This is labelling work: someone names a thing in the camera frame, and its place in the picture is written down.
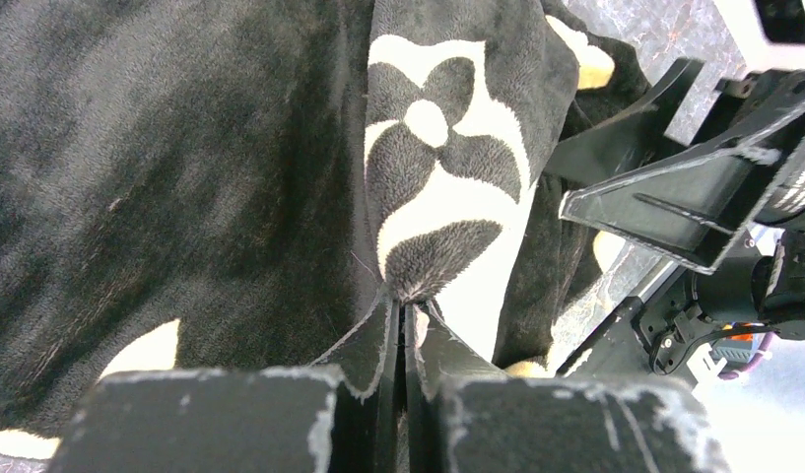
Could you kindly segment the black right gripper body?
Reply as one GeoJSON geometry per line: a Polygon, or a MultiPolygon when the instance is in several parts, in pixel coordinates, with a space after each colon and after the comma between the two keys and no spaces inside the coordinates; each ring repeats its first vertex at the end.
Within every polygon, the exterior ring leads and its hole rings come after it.
{"type": "MultiPolygon", "coordinates": [[[[777,111],[805,104],[805,71],[751,73],[722,80],[719,97],[693,142],[699,144],[748,121],[769,123],[777,111]]],[[[711,276],[694,276],[690,293],[711,324],[805,327],[805,110],[766,136],[777,151],[781,182],[767,192],[751,221],[781,232],[771,256],[732,253],[711,276]]]]}

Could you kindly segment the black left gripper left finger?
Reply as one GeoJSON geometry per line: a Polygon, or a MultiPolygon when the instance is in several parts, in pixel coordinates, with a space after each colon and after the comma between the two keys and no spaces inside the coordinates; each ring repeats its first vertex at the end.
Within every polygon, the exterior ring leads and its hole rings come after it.
{"type": "Polygon", "coordinates": [[[254,372],[122,372],[79,404],[52,472],[391,472],[399,305],[318,360],[254,372]]]}

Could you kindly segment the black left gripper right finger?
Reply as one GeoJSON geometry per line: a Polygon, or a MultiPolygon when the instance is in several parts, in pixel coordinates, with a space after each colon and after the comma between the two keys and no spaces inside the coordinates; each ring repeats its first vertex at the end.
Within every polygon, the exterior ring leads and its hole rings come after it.
{"type": "Polygon", "coordinates": [[[516,377],[405,309],[414,472],[726,472],[703,406],[644,376],[516,377]]]}

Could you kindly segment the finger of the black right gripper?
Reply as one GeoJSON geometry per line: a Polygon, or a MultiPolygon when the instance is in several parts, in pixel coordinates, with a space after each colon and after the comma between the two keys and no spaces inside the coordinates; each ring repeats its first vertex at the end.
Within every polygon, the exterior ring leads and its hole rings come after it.
{"type": "Polygon", "coordinates": [[[745,121],[657,163],[568,193],[559,214],[711,274],[781,182],[779,153],[766,136],[805,110],[777,111],[769,123],[745,121]]]}
{"type": "Polygon", "coordinates": [[[620,113],[558,144],[544,173],[578,186],[600,183],[647,163],[703,69],[679,58],[640,99],[620,113]]]}

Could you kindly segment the black pillowcase with yellow flowers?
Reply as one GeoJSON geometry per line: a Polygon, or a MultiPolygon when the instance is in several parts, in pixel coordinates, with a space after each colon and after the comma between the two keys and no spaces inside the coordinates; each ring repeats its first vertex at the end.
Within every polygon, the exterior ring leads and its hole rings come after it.
{"type": "Polygon", "coordinates": [[[554,147],[649,84],[559,1],[0,1],[0,454],[116,372],[312,362],[375,295],[544,376],[554,147]]]}

